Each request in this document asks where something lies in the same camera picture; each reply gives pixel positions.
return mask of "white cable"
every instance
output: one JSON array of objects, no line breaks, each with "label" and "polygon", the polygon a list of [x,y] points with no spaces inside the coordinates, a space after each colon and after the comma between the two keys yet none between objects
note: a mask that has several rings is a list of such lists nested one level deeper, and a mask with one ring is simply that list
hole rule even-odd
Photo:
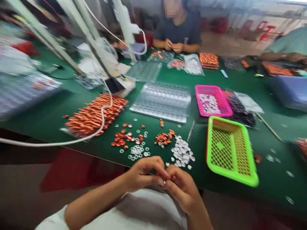
[{"label": "white cable", "polygon": [[[112,34],[115,38],[117,38],[119,41],[121,41],[122,43],[124,43],[125,45],[127,45],[126,42],[123,42],[121,39],[119,39],[118,37],[116,37],[111,31],[109,31],[93,14],[93,12],[91,11],[91,9],[89,8],[89,6],[86,4],[85,0],[83,0],[83,3],[85,5],[85,7],[87,8],[87,10],[89,11],[89,13],[93,16],[93,18],[103,27],[105,28],[110,34]],[[140,31],[143,33],[143,37],[144,37],[144,43],[145,43],[145,50],[142,53],[137,53],[134,52],[132,49],[129,48],[129,46],[127,45],[128,49],[131,50],[134,54],[139,54],[139,55],[143,55],[146,54],[147,52],[147,43],[146,43],[146,37],[145,37],[145,33],[142,29],[140,29]]]},{"label": "white cable", "polygon": [[91,139],[92,137],[95,137],[97,134],[99,134],[102,131],[103,126],[105,125],[105,118],[104,118],[104,115],[103,115],[103,109],[104,108],[111,108],[113,106],[113,98],[112,98],[112,94],[110,92],[110,89],[107,86],[105,80],[104,79],[102,79],[102,80],[103,80],[103,83],[105,84],[106,88],[108,89],[108,92],[109,92],[109,95],[110,95],[110,98],[111,98],[111,103],[110,103],[110,105],[104,105],[104,106],[101,107],[102,124],[101,124],[101,127],[99,128],[99,130],[97,132],[95,132],[94,134],[91,134],[87,137],[84,137],[84,138],[81,138],[81,139],[78,139],[78,140],[75,140],[75,141],[59,142],[59,143],[33,144],[33,143],[26,143],[26,142],[8,140],[8,139],[4,139],[4,138],[0,138],[0,142],[6,143],[6,144],[12,144],[12,145],[24,146],[24,147],[51,147],[51,146],[63,146],[63,145],[76,144],[76,143]]}]

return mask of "white cloth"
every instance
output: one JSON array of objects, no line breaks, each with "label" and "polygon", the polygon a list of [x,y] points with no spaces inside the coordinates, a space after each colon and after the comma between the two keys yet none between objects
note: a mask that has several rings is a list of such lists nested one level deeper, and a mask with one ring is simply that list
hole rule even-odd
[{"label": "white cloth", "polygon": [[[45,219],[36,230],[69,230],[64,213],[67,206]],[[82,230],[187,230],[184,212],[165,192],[141,189],[127,193],[118,204],[101,214]]]}]

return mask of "green plastic basket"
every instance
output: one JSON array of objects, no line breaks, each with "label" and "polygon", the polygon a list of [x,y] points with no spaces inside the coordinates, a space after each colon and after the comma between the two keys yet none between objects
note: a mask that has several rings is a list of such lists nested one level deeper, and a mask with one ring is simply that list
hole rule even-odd
[{"label": "green plastic basket", "polygon": [[247,128],[238,122],[209,118],[207,165],[213,172],[243,184],[259,184]]}]

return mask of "mesh basket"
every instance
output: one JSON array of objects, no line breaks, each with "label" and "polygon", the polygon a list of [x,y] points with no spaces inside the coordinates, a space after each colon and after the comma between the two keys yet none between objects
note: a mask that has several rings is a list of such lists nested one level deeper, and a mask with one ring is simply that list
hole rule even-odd
[{"label": "mesh basket", "polygon": [[[199,108],[199,113],[203,117],[217,116],[217,117],[231,117],[233,112],[227,102],[226,97],[224,96],[222,90],[218,86],[207,86],[207,85],[196,85],[196,100]],[[200,99],[200,94],[205,94],[209,96],[214,96],[218,105],[218,109],[221,111],[219,114],[215,113],[206,113],[203,109],[203,103]]]},{"label": "mesh basket", "polygon": [[243,184],[259,184],[248,131],[238,122],[209,118],[207,165],[213,172]]}]

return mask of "wooden stick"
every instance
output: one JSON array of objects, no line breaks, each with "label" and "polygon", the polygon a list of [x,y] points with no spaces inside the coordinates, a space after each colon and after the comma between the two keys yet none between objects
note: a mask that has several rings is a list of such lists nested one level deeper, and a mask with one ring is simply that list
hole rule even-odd
[{"label": "wooden stick", "polygon": [[269,126],[269,124],[263,119],[263,117],[259,113],[256,114],[263,121],[263,123],[269,128],[269,130],[275,135],[275,137],[281,142],[283,142],[283,140],[277,135],[277,133],[271,128],[271,126]]}]

